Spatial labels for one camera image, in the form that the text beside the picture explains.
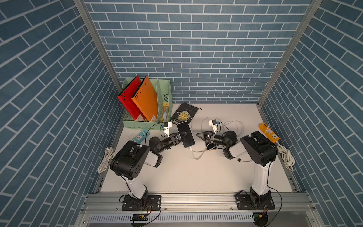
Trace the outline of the black smartphone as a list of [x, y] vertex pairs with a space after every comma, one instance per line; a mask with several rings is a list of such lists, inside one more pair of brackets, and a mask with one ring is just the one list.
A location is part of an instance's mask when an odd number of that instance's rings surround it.
[[195, 140], [188, 122], [177, 124], [178, 132], [182, 134], [182, 143], [185, 148], [195, 144]]

